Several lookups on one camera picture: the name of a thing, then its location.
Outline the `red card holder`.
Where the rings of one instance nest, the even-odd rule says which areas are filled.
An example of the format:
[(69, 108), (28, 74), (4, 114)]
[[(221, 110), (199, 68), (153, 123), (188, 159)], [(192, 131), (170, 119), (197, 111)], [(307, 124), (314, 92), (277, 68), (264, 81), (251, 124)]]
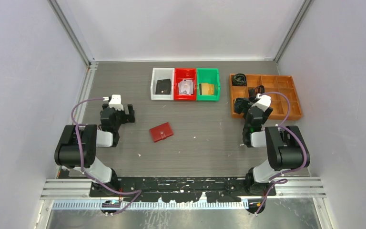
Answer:
[(163, 123), (156, 127), (149, 129), (152, 140), (156, 143), (173, 136), (173, 130), (169, 122)]

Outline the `silver card in red bin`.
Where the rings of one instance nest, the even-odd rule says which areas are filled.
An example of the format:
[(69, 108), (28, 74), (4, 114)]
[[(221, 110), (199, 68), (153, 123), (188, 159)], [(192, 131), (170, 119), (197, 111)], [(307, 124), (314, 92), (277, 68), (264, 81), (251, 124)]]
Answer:
[(191, 79), (183, 79), (178, 83), (178, 94), (179, 95), (193, 95), (194, 84)]

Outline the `black card in white bin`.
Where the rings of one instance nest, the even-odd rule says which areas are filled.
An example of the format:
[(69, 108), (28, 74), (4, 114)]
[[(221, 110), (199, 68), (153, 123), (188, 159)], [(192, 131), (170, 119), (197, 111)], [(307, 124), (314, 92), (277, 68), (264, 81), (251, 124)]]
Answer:
[(155, 87), (156, 95), (170, 95), (172, 90), (171, 79), (161, 79), (157, 80)]

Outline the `red plastic bin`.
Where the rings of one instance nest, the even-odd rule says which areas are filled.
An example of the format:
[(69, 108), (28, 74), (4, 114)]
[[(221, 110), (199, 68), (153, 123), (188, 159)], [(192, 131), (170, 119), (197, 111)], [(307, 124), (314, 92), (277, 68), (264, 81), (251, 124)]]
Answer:
[(197, 71), (195, 68), (175, 68), (174, 93), (175, 101), (195, 101), (197, 95)]

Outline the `orange compartment tray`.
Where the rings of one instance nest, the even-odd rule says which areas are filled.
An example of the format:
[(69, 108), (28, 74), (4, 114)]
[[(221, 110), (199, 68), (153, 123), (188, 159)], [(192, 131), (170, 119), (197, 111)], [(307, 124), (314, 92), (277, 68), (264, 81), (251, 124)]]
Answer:
[(301, 105), (299, 103), (297, 91), (292, 76), (286, 75), (262, 75), (262, 74), (246, 74), (247, 86), (233, 86), (231, 78), (234, 74), (230, 74), (228, 85), (230, 90), (229, 102), (231, 117), (242, 119), (242, 114), (234, 112), (234, 103), (237, 98), (248, 97), (248, 88), (263, 85), (266, 92), (279, 92), (285, 97), (278, 94), (270, 94), (271, 106), (273, 112), (269, 116), (270, 120), (283, 120), (290, 109), (287, 118), (289, 121), (297, 121), (303, 117)]

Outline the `green plastic bin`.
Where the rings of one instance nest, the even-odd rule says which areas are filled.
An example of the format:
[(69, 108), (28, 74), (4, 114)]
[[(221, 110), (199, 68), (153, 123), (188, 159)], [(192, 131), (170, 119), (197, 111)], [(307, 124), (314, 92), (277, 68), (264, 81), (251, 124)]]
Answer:
[(197, 101), (219, 101), (220, 75), (217, 68), (197, 68)]

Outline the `rolled black belt middle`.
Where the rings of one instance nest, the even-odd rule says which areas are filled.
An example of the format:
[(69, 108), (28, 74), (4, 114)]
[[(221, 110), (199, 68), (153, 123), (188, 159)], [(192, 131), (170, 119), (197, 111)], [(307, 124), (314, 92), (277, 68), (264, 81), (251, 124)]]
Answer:
[(256, 98), (257, 94), (263, 93), (265, 93), (265, 88), (263, 85), (248, 88), (249, 99), (254, 99)]

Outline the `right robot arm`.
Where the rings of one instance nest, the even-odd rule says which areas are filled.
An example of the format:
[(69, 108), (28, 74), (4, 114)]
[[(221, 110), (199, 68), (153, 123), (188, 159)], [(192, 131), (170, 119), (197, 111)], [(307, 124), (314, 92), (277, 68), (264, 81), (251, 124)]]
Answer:
[(248, 148), (267, 150), (267, 159), (260, 165), (249, 169), (245, 175), (244, 189), (251, 196), (266, 194), (271, 179), (285, 171), (309, 166), (310, 155), (297, 126), (263, 127), (274, 109), (271, 101), (265, 98), (236, 98), (234, 112), (242, 115), (244, 126), (243, 144)]

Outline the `white plastic bin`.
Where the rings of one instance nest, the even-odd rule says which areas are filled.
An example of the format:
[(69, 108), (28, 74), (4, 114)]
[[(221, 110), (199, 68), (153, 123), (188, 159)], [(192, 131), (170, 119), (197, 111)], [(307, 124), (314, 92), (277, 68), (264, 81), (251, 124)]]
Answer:
[(174, 100), (175, 68), (153, 68), (151, 80), (151, 100)]

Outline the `gold card in green bin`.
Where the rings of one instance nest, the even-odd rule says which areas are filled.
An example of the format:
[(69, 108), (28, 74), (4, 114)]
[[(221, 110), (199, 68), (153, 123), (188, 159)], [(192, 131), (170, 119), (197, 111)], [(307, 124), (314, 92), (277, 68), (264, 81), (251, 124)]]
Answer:
[(214, 84), (212, 83), (200, 83), (199, 93), (200, 95), (214, 95)]

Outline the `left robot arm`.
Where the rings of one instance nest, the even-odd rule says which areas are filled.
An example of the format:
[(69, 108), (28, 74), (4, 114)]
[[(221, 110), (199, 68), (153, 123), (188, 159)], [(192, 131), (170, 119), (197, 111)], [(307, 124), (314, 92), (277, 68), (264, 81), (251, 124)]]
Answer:
[(103, 104), (100, 125), (66, 125), (54, 152), (57, 165), (81, 172), (92, 180), (95, 190), (109, 197), (121, 193), (120, 182), (115, 170), (96, 156), (96, 149), (118, 145), (121, 125), (135, 122), (133, 105), (127, 108), (117, 110)]

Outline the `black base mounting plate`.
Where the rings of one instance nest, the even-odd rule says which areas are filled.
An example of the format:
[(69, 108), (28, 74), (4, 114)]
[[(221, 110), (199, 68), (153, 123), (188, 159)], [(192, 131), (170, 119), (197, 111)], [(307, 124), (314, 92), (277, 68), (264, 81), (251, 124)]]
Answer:
[(239, 202), (241, 197), (275, 196), (275, 189), (269, 190), (268, 183), (255, 183), (249, 176), (245, 177), (120, 177), (122, 195), (107, 196), (92, 187), (89, 196), (92, 198), (123, 197), (131, 201), (133, 191), (141, 190), (137, 202), (169, 203), (198, 202), (205, 195), (208, 203)]

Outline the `rolled black belt top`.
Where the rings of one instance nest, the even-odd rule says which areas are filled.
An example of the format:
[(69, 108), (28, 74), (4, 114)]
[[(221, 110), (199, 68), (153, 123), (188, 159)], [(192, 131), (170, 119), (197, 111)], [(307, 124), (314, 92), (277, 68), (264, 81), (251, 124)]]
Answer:
[(247, 86), (247, 78), (243, 73), (237, 73), (231, 78), (233, 86)]

